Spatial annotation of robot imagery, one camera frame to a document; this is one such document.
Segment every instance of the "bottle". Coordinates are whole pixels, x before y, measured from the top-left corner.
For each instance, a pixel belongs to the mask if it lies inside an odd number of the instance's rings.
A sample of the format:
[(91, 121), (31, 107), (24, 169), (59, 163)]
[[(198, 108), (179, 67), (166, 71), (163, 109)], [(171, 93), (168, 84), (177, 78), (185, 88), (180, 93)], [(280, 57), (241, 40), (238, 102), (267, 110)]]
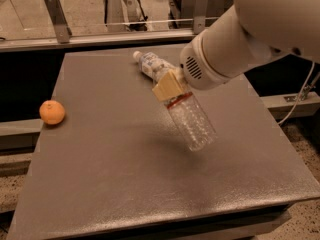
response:
[[(182, 70), (159, 58), (156, 54), (152, 52), (142, 54), (136, 51), (133, 57), (139, 63), (140, 70), (156, 83), (169, 70), (174, 70), (178, 82), (184, 87), (187, 86)], [(188, 148), (191, 151), (199, 151), (212, 143), (217, 135), (190, 88), (186, 87), (184, 90), (183, 94), (164, 101), (164, 105)]]

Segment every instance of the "plastic bottle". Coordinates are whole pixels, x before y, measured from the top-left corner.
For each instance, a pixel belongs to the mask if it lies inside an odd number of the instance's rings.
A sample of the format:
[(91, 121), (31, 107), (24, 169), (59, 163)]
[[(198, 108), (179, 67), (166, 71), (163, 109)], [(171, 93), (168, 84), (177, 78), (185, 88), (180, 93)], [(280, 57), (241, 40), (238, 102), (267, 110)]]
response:
[[(140, 70), (155, 82), (158, 82), (168, 70), (175, 69), (178, 81), (185, 84), (182, 70), (156, 54), (142, 54), (136, 51), (133, 57), (139, 63)], [(184, 94), (165, 101), (164, 105), (191, 151), (201, 150), (214, 141), (216, 132), (189, 88)]]

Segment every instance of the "concrete floor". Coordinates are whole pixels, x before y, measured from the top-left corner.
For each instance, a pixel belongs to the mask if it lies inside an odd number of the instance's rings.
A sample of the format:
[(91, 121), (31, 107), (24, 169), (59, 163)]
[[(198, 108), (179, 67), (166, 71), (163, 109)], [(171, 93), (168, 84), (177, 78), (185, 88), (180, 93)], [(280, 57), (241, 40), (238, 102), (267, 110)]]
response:
[[(167, 23), (151, 23), (167, 20), (168, 0), (141, 0), (145, 14), (149, 17), (149, 31), (168, 30)], [(103, 24), (103, 0), (61, 0), (73, 35), (106, 34)], [(54, 37), (54, 30), (43, 0), (0, 0), (0, 37), (7, 40)], [(283, 126), (285, 134), (320, 182), (320, 147), (312, 143), (299, 120), (291, 120)], [(24, 175), (0, 177), (0, 212), (15, 208)], [(261, 235), (259, 240), (319, 240), (320, 201), (308, 201), (290, 208), (292, 219), (270, 234)], [(0, 219), (0, 226), (8, 230), (9, 223)], [(0, 227), (0, 240), (6, 233)]]

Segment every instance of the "metal bracket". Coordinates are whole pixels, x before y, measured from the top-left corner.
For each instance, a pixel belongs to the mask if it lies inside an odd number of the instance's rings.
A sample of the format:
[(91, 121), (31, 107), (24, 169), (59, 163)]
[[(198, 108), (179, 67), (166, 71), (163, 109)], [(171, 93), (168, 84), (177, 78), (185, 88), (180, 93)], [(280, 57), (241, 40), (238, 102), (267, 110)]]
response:
[(208, 0), (195, 0), (193, 12), (193, 32), (199, 34), (205, 29)]
[(69, 43), (72, 36), (60, 0), (44, 0), (59, 43)]

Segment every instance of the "white cable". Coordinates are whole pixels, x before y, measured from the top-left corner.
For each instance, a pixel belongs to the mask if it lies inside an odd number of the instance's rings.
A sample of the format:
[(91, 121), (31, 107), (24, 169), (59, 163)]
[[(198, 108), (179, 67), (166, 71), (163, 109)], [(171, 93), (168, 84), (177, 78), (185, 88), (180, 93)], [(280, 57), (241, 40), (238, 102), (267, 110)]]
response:
[(304, 84), (303, 84), (302, 87), (301, 87), (301, 90), (300, 90), (300, 92), (299, 92), (299, 94), (298, 94), (298, 96), (297, 96), (297, 98), (296, 98), (296, 102), (294, 103), (293, 107), (291, 108), (291, 110), (289, 111), (289, 113), (286, 115), (286, 117), (283, 118), (283, 119), (278, 123), (278, 125), (283, 124), (283, 123), (291, 116), (293, 110), (296, 108), (296, 106), (297, 106), (298, 103), (300, 102), (301, 94), (302, 94), (302, 92), (303, 92), (303, 90), (304, 90), (304, 87), (307, 85), (307, 82), (309, 81), (309, 78), (310, 78), (310, 76), (311, 76), (311, 74), (312, 74), (312, 72), (313, 72), (313, 70), (314, 70), (314, 67), (315, 67), (315, 63), (312, 62), (312, 66), (311, 66), (310, 72), (309, 72), (306, 80), (304, 81)]

